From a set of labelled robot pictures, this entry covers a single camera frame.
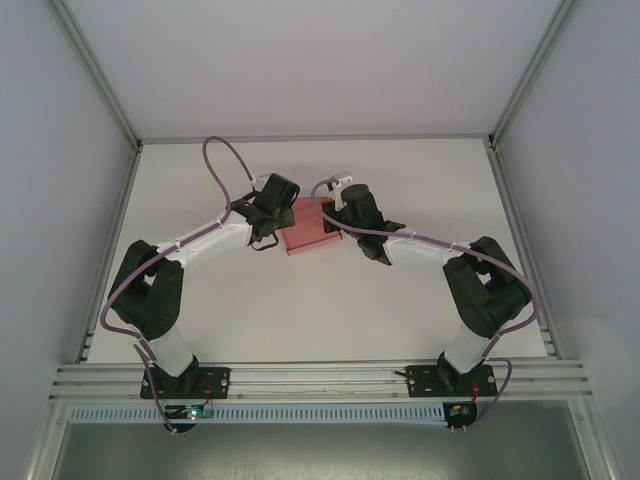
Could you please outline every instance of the white platform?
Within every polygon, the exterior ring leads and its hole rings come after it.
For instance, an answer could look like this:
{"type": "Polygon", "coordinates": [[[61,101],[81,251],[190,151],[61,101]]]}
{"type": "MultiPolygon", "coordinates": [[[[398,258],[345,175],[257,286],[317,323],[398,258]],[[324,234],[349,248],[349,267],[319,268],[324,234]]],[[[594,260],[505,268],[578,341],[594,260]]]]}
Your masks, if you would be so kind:
{"type": "MultiPolygon", "coordinates": [[[[367,183],[385,217],[445,240],[494,237],[519,268],[484,145],[479,139],[241,143],[253,173],[278,172],[302,187],[348,170],[367,183]]],[[[200,145],[145,146],[109,286],[138,239],[171,240],[224,207],[200,145]]],[[[235,158],[211,145],[232,198],[249,191],[235,158]]],[[[518,320],[530,312],[525,309],[518,320]]],[[[110,312],[109,322],[123,326],[110,312]]],[[[435,359],[460,319],[442,274],[366,259],[346,237],[294,257],[284,246],[250,249],[201,267],[185,285],[180,330],[203,362],[435,359]]],[[[96,329],[88,361],[138,362],[128,337],[96,329]]],[[[537,324],[494,350],[543,357],[537,324]]]]}

